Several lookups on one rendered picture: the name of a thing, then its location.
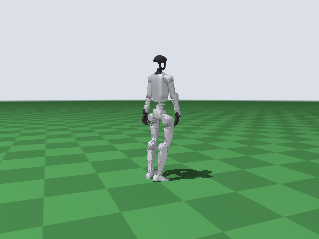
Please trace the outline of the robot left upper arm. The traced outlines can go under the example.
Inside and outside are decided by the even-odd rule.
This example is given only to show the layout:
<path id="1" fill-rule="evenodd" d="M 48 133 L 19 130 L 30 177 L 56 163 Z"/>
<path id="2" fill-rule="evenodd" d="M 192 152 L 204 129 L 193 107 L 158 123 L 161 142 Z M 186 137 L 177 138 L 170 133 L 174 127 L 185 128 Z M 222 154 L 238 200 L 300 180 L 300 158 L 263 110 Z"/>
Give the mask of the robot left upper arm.
<path id="1" fill-rule="evenodd" d="M 148 87 L 147 87 L 147 97 L 152 98 L 151 96 L 151 75 L 148 76 Z"/>

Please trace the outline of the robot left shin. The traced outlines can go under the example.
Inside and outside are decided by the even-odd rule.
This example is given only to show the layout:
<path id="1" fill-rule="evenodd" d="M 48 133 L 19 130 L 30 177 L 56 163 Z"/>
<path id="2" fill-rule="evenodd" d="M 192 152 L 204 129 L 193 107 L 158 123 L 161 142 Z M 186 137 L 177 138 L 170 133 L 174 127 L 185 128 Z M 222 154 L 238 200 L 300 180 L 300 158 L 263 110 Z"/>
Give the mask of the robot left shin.
<path id="1" fill-rule="evenodd" d="M 149 144 L 149 142 L 148 142 Z M 147 144 L 147 146 L 148 146 Z M 153 166 L 154 166 L 154 160 L 156 158 L 156 150 L 155 149 L 149 149 L 149 147 L 147 148 L 147 160 L 148 160 L 148 172 L 150 171 L 150 173 L 152 173 L 153 171 Z"/>

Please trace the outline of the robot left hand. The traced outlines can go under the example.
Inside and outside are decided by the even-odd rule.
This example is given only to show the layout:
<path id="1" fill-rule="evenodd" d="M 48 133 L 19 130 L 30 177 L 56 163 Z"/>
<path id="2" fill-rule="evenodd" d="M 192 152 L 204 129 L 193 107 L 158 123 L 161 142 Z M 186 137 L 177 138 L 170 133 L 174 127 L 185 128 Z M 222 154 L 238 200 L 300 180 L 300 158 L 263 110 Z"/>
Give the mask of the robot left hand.
<path id="1" fill-rule="evenodd" d="M 148 120 L 148 116 L 147 116 L 148 112 L 146 113 L 145 112 L 145 109 L 143 109 L 143 116 L 142 116 L 142 123 L 145 124 L 145 125 L 149 125 L 147 123 L 147 120 Z M 150 121 L 148 121 L 150 123 Z"/>

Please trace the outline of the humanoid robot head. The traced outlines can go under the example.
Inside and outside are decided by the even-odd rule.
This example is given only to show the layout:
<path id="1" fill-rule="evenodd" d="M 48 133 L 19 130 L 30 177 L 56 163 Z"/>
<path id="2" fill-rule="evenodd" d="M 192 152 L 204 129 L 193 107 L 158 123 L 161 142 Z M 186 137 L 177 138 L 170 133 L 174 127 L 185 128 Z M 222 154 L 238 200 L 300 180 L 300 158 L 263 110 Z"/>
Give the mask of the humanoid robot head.
<path id="1" fill-rule="evenodd" d="M 153 59 L 153 62 L 157 62 L 159 64 L 159 68 L 157 68 L 157 71 L 154 74 L 161 74 L 162 71 L 165 69 L 166 67 L 166 61 L 167 58 L 162 56 L 162 55 L 158 55 Z M 164 67 L 161 67 L 161 63 L 164 63 Z"/>

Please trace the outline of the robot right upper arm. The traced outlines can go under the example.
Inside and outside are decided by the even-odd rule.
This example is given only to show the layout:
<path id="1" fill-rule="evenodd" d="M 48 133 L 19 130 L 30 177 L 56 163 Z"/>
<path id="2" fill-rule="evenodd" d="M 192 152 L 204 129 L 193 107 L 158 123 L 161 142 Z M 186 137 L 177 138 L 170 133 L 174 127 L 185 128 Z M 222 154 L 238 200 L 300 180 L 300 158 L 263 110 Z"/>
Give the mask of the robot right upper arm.
<path id="1" fill-rule="evenodd" d="M 167 86 L 168 86 L 168 90 L 170 92 L 170 98 L 171 99 L 174 99 L 174 95 L 175 95 L 175 87 L 174 87 L 174 79 L 173 79 L 173 76 L 172 75 L 164 75 L 163 76 L 163 79 L 165 81 L 165 83 L 167 83 Z"/>

